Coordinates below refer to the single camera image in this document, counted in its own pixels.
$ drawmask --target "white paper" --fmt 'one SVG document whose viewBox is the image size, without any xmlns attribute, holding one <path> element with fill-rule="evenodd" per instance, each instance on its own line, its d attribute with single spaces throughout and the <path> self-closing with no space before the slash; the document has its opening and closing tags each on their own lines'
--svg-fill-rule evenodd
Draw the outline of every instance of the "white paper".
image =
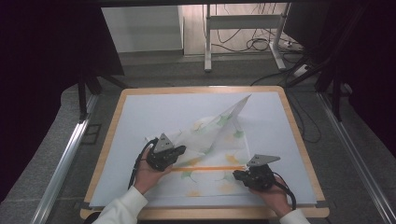
<svg viewBox="0 0 396 224">
<path fill-rule="evenodd" d="M 145 137 L 183 130 L 199 118 L 213 117 L 250 95 L 239 113 L 249 154 L 279 156 L 270 163 L 281 174 L 297 204 L 314 204 L 316 197 L 277 92 L 191 93 L 133 95 L 125 100 L 106 165 L 93 194 L 91 206 L 106 206 L 123 195 L 134 160 L 145 145 Z M 262 204 L 246 189 L 245 195 L 209 197 L 149 197 L 148 206 L 240 206 Z"/>
<path fill-rule="evenodd" d="M 175 147 L 186 147 L 174 168 L 189 169 L 174 169 L 146 196 L 207 197 L 246 193 L 243 183 L 233 178 L 232 169 L 239 170 L 250 159 L 245 132 L 238 122 L 247 101 L 248 96 L 217 116 L 198 119 L 179 132 L 165 133 Z"/>
</svg>

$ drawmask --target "cable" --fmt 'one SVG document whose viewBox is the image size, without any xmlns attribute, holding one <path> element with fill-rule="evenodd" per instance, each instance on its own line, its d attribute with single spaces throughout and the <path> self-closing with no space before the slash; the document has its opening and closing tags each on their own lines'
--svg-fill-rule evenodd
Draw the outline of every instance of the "cable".
<svg viewBox="0 0 396 224">
<path fill-rule="evenodd" d="M 306 138 L 303 138 L 303 139 L 304 139 L 306 142 L 309 142 L 309 143 L 318 143 L 318 142 L 320 141 L 320 139 L 321 139 L 321 136 L 322 136 L 319 126 L 314 122 L 314 120 L 313 120 L 312 117 L 308 114 L 308 112 L 306 112 L 306 111 L 304 110 L 304 108 L 300 105 L 300 102 L 298 101 L 297 97 L 296 97 L 293 93 L 291 93 L 291 95 L 293 96 L 293 98 L 294 98 L 295 101 L 297 102 L 297 105 L 304 111 L 304 113 L 308 116 L 308 118 L 314 123 L 315 128 L 318 130 L 318 139 L 316 139 L 316 140 L 308 140 L 308 139 L 306 139 Z"/>
<path fill-rule="evenodd" d="M 279 178 L 285 183 L 285 185 L 282 185 L 281 183 L 275 181 L 273 184 L 275 186 L 277 186 L 280 189 L 283 189 L 283 191 L 285 191 L 286 194 L 288 194 L 291 198 L 291 209 L 292 210 L 296 210 L 297 207 L 297 201 L 296 201 L 296 197 L 294 196 L 293 192 L 291 192 L 288 184 L 286 184 L 285 180 L 283 179 L 283 177 L 275 172 L 273 172 L 273 174 L 279 176 Z"/>
<path fill-rule="evenodd" d="M 290 70 L 289 73 L 282 79 L 280 80 L 276 85 L 286 88 L 287 83 L 288 83 L 288 78 L 297 71 L 297 69 L 300 68 L 301 65 L 305 64 L 308 61 L 308 56 L 304 55 Z"/>
<path fill-rule="evenodd" d="M 274 74 L 271 74 L 271 75 L 267 75 L 267 76 L 264 76 L 264 77 L 260 77 L 259 79 L 253 81 L 253 82 L 250 84 L 250 86 L 254 86 L 254 84 L 256 84 L 257 82 L 259 82 L 259 81 L 261 81 L 261 80 L 263 80 L 263 79 L 266 79 L 266 78 L 268 78 L 268 77 L 274 77 L 274 76 L 282 75 L 282 74 L 285 74 L 285 73 L 288 73 L 288 72 L 289 72 L 289 70 L 286 70 L 286 71 L 283 71 L 283 72 L 280 72 L 280 73 L 274 73 Z"/>
<path fill-rule="evenodd" d="M 274 12 L 275 12 L 275 7 L 276 7 L 276 3 L 274 3 L 274 8 L 273 8 L 273 13 L 272 14 L 274 14 Z"/>
<path fill-rule="evenodd" d="M 136 176 L 137 169 L 139 168 L 140 161 L 142 160 L 143 153 L 145 152 L 146 148 L 148 148 L 149 145 L 151 145 L 151 144 L 153 144 L 153 145 L 157 144 L 157 142 L 158 142 L 158 138 L 155 138 L 155 139 L 149 141 L 143 147 L 143 150 L 140 152 L 140 154 L 137 156 L 136 161 L 134 162 L 134 169 L 132 170 L 131 179 L 129 180 L 128 189 L 134 184 L 134 177 Z"/>
<path fill-rule="evenodd" d="M 291 108 L 294 110 L 294 113 L 297 114 L 297 117 L 300 120 L 300 123 L 301 123 L 302 127 L 299 127 L 299 129 L 300 129 L 300 132 L 301 132 L 301 137 L 304 139 L 304 136 L 305 136 L 305 123 L 304 123 L 303 117 L 301 116 L 300 111 L 298 111 L 298 109 L 295 106 L 295 104 L 293 103 L 293 101 L 289 98 L 289 94 L 286 91 L 285 91 L 285 93 L 286 93 L 286 97 L 288 98 L 289 104 L 291 105 Z"/>
<path fill-rule="evenodd" d="M 226 4 L 224 4 L 224 10 L 228 13 L 228 15 L 230 15 L 230 12 L 227 10 L 227 8 L 226 8 L 225 5 L 226 5 Z"/>
<path fill-rule="evenodd" d="M 253 12 L 254 12 L 254 10 L 255 10 L 256 8 L 260 8 L 260 5 L 261 5 L 261 4 L 257 4 L 257 5 L 253 8 L 253 10 L 250 12 L 250 14 L 253 14 Z M 226 4 L 224 4 L 224 9 L 227 11 L 228 14 L 230 14 L 230 12 L 226 9 Z M 216 15 L 217 15 L 217 14 L 218 14 L 218 5 L 216 5 L 216 10 L 215 10 L 215 11 L 216 11 Z M 202 7 L 202 19 L 203 19 L 203 25 L 204 25 L 204 35 L 205 35 L 205 38 L 206 38 L 204 14 L 205 14 L 205 13 L 204 13 L 204 5 L 203 5 L 203 7 Z M 227 43 L 228 41 L 230 41 L 231 39 L 233 39 L 241 30 L 242 30 L 242 29 L 237 30 L 231 37 L 229 37 L 229 38 L 226 39 L 225 41 L 221 40 L 220 35 L 219 35 L 219 30 L 217 30 L 219 42 L 220 42 L 221 44 Z M 265 39 L 265 38 L 255 38 L 254 36 L 255 36 L 255 34 L 257 33 L 257 30 L 258 30 L 258 29 L 256 29 L 256 30 L 254 31 L 252 37 L 247 41 L 247 47 L 246 47 L 245 49 L 229 49 L 229 48 L 224 47 L 224 46 L 219 45 L 219 44 L 211 44 L 211 45 L 212 45 L 212 46 L 215 46 L 215 47 L 220 47 L 220 48 L 223 48 L 223 49 L 227 49 L 228 51 L 231 51 L 231 52 L 244 52 L 244 51 L 248 51 L 248 50 L 265 51 L 265 50 L 267 50 L 267 49 L 269 48 L 269 40 L 267 40 L 267 39 Z M 267 45 L 265 46 L 265 48 L 259 49 L 259 48 L 257 48 L 257 47 L 255 46 L 257 43 L 262 43 L 262 42 L 267 43 Z"/>
<path fill-rule="evenodd" d="M 262 7 L 262 14 L 264 13 L 265 7 L 266 7 L 266 3 L 264 3 L 264 6 Z"/>
</svg>

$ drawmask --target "gray carpet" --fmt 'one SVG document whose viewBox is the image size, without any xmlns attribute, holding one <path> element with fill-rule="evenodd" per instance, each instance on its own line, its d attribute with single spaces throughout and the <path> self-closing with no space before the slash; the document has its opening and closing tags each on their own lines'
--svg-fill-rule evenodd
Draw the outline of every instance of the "gray carpet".
<svg viewBox="0 0 396 224">
<path fill-rule="evenodd" d="M 269 55 L 215 57 L 213 71 L 204 72 L 201 58 L 122 58 L 125 77 L 118 79 L 137 88 L 231 85 L 246 86 L 259 77 L 277 72 Z M 283 76 L 264 79 L 258 85 L 276 85 Z M 91 121 L 93 133 L 86 134 L 64 182 L 47 223 L 82 223 L 79 206 L 91 181 L 97 158 L 106 137 L 121 90 L 100 80 L 104 90 Z M 328 219 L 311 218 L 311 223 L 382 223 L 367 190 L 355 171 L 342 143 L 334 132 L 325 111 L 313 91 L 315 78 L 289 89 L 290 100 L 297 110 L 294 116 L 304 127 L 305 145 L 320 185 L 331 209 Z M 62 107 L 46 139 L 20 180 L 0 206 L 0 223 L 28 223 L 48 185 L 67 141 L 78 122 L 76 87 L 64 92 Z M 395 207 L 395 159 L 371 130 L 359 119 L 346 99 L 342 101 L 344 123 L 361 150 L 363 158 Z M 154 223 L 171 223 L 154 221 Z M 177 223 L 230 223 L 230 221 L 179 221 Z M 262 220 L 232 223 L 262 223 Z"/>
</svg>

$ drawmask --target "white board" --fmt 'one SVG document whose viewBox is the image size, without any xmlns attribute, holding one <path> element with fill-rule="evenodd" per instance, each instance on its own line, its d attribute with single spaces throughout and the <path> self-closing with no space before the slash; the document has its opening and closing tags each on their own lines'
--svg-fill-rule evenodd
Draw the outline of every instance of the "white board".
<svg viewBox="0 0 396 224">
<path fill-rule="evenodd" d="M 288 118 L 277 92 L 188 93 L 127 96 L 106 160 L 92 196 L 91 207 L 103 207 L 128 188 L 134 160 L 145 137 L 189 127 L 214 116 L 250 95 L 238 120 L 246 133 L 250 155 L 279 156 L 270 163 L 296 196 L 297 204 L 315 204 L 316 197 L 305 170 Z M 262 204 L 248 193 L 234 196 L 148 198 L 148 206 L 251 206 Z"/>
</svg>

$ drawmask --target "black cable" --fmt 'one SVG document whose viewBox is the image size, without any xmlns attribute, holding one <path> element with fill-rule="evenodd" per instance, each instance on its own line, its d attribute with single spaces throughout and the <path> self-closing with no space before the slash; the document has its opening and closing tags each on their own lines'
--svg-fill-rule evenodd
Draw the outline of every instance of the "black cable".
<svg viewBox="0 0 396 224">
<path fill-rule="evenodd" d="M 282 74 L 288 73 L 289 70 L 286 70 L 286 71 L 283 71 L 283 72 L 280 72 L 280 73 L 274 73 L 274 74 L 271 74 L 271 75 L 267 75 L 267 76 L 261 77 L 261 78 L 255 80 L 255 81 L 253 81 L 253 82 L 250 84 L 250 86 L 254 86 L 254 84 L 256 84 L 257 82 L 259 82 L 259 81 L 261 81 L 261 80 L 263 80 L 263 79 L 266 79 L 266 78 L 268 78 L 268 77 L 274 77 L 274 76 L 278 76 L 278 75 L 282 75 Z"/>
<path fill-rule="evenodd" d="M 291 198 L 291 209 L 292 209 L 292 210 L 296 210 L 296 208 L 297 208 L 297 201 L 296 201 L 296 197 L 294 196 L 293 192 L 291 192 L 291 190 L 290 190 L 288 184 L 286 184 L 285 180 L 282 178 L 281 175 L 279 175 L 279 174 L 277 174 L 277 173 L 275 173 L 275 172 L 273 172 L 273 173 L 274 173 L 275 175 L 279 176 L 279 178 L 282 179 L 282 181 L 285 183 L 285 185 L 283 185 L 283 184 L 281 184 L 281 183 L 279 183 L 279 182 L 277 182 L 277 181 L 275 181 L 273 184 L 274 184 L 275 186 L 277 186 L 278 188 L 283 189 L 283 191 L 285 191 L 285 193 L 288 194 L 288 195 L 290 196 L 290 198 Z"/>
<path fill-rule="evenodd" d="M 326 50 L 330 46 L 332 41 L 335 39 L 336 35 L 339 34 L 339 32 L 347 24 L 344 21 L 349 21 L 350 17 L 351 17 L 350 14 L 344 15 L 344 18 L 341 19 L 341 22 L 334 29 L 332 29 L 332 32 L 329 35 L 327 35 L 324 40 L 322 40 L 319 44 L 312 47 L 311 49 L 306 49 L 305 53 L 309 53 L 309 54 L 313 55 L 313 54 L 321 53 L 322 51 Z M 271 35 L 275 35 L 271 32 L 271 29 L 269 31 L 266 29 L 263 29 L 263 30 L 269 32 Z"/>
<path fill-rule="evenodd" d="M 265 7 L 266 7 L 266 3 L 264 3 L 264 6 L 262 7 L 262 14 L 264 13 Z"/>
<path fill-rule="evenodd" d="M 230 12 L 227 10 L 227 8 L 225 7 L 226 4 L 224 4 L 224 10 L 227 12 L 228 15 L 230 15 Z"/>
<path fill-rule="evenodd" d="M 251 10 L 250 15 L 252 15 L 254 10 L 256 10 L 256 8 L 258 8 L 260 5 L 261 5 L 260 3 L 256 4 L 256 6 L 253 8 L 253 10 Z"/>
<path fill-rule="evenodd" d="M 262 30 L 268 32 L 270 35 L 276 35 L 276 34 L 272 33 L 270 30 L 267 30 L 267 29 L 262 29 Z M 284 39 L 284 38 L 282 38 L 282 37 L 280 37 L 279 39 L 284 40 L 284 41 L 288 41 L 288 42 L 293 43 L 293 44 L 300 44 L 299 42 L 290 41 L 290 40 Z"/>
<path fill-rule="evenodd" d="M 274 12 L 275 12 L 275 7 L 276 7 L 276 3 L 274 4 L 274 8 L 273 8 L 273 13 L 272 14 L 274 14 Z"/>
<path fill-rule="evenodd" d="M 320 141 L 321 137 L 322 137 L 322 134 L 321 134 L 321 131 L 320 131 L 319 126 L 318 126 L 317 123 L 312 119 L 312 117 L 308 114 L 308 112 L 306 112 L 305 109 L 300 105 L 300 102 L 298 101 L 297 97 L 296 97 L 293 93 L 291 93 L 291 95 L 293 96 L 293 98 L 294 98 L 295 101 L 297 102 L 297 105 L 304 111 L 304 113 L 308 116 L 308 118 L 314 123 L 315 128 L 318 130 L 318 139 L 316 139 L 316 140 L 308 140 L 308 139 L 306 139 L 306 138 L 303 138 L 303 139 L 304 139 L 306 142 L 309 142 L 309 143 L 318 143 L 318 142 Z"/>
<path fill-rule="evenodd" d="M 289 93 L 288 92 L 286 92 L 285 91 L 285 93 L 286 93 L 286 98 L 288 98 L 288 101 L 289 101 L 289 104 L 291 105 L 291 108 L 294 110 L 294 112 L 297 114 L 297 117 L 299 118 L 299 120 L 300 120 L 300 123 L 301 123 L 301 137 L 304 139 L 304 135 L 305 135 L 305 123 L 304 123 L 304 120 L 303 120 L 303 117 L 301 116 L 301 114 L 300 114 L 300 111 L 298 111 L 298 109 L 297 109 L 297 107 L 295 106 L 295 104 L 293 103 L 293 101 L 289 98 Z"/>
<path fill-rule="evenodd" d="M 304 55 L 304 57 L 302 57 L 290 70 L 289 70 L 289 73 L 282 79 L 282 80 L 280 80 L 276 85 L 277 86 L 280 86 L 280 83 L 281 82 L 284 82 L 284 86 L 280 86 L 280 87 L 283 87 L 284 89 L 285 89 L 285 91 L 286 91 L 286 87 L 287 87 L 287 83 L 288 83 L 288 79 L 289 79 L 289 77 L 292 75 L 292 74 L 294 74 L 296 71 L 297 71 L 297 69 L 299 69 L 300 68 L 300 66 L 301 65 L 303 65 L 303 64 L 305 64 L 307 61 L 308 61 L 308 56 L 307 55 Z"/>
<path fill-rule="evenodd" d="M 224 9 L 227 11 L 228 14 L 230 14 L 230 12 L 226 9 L 225 5 L 226 5 L 226 4 L 224 4 Z M 259 5 L 260 5 L 260 4 L 258 4 L 256 7 L 254 7 L 250 14 L 252 14 L 252 13 L 254 12 L 254 10 L 255 10 Z M 218 5 L 216 5 L 216 10 L 215 10 L 215 12 L 216 12 L 216 15 L 217 15 L 217 14 L 218 14 Z M 233 35 L 231 35 L 231 37 L 229 37 L 229 38 L 228 38 L 227 40 L 225 40 L 225 41 L 221 40 L 220 35 L 219 35 L 219 30 L 217 30 L 219 42 L 220 42 L 221 44 L 227 43 L 228 41 L 230 41 L 231 39 L 233 39 L 241 30 L 242 30 L 242 29 L 238 29 Z M 224 47 L 224 46 L 219 45 L 219 44 L 211 44 L 211 45 L 212 45 L 212 46 L 215 46 L 215 47 L 220 47 L 220 48 L 223 48 L 223 49 L 227 49 L 228 51 L 231 51 L 231 52 L 244 52 L 244 51 L 248 51 L 248 50 L 256 50 L 256 51 L 265 51 L 265 50 L 267 50 L 267 49 L 269 48 L 269 44 L 268 44 L 269 41 L 266 40 L 265 38 L 254 38 L 254 35 L 256 34 L 256 32 L 257 32 L 257 29 L 254 31 L 252 37 L 247 41 L 247 47 L 246 47 L 245 49 L 229 49 L 229 48 Z M 259 49 L 259 48 L 257 48 L 257 47 L 255 46 L 255 44 L 257 44 L 257 43 L 262 43 L 262 42 L 267 43 L 267 45 L 265 46 L 264 49 Z"/>
<path fill-rule="evenodd" d="M 153 144 L 153 145 L 157 144 L 157 142 L 158 142 L 158 138 L 155 138 L 155 139 L 149 141 L 143 147 L 143 150 L 140 152 L 140 154 L 137 156 L 136 161 L 134 162 L 134 169 L 132 170 L 131 179 L 129 180 L 128 189 L 134 184 L 134 177 L 136 176 L 137 169 L 139 168 L 140 161 L 142 160 L 143 153 L 145 152 L 146 148 L 148 148 L 149 145 L 151 145 L 151 144 Z"/>
</svg>

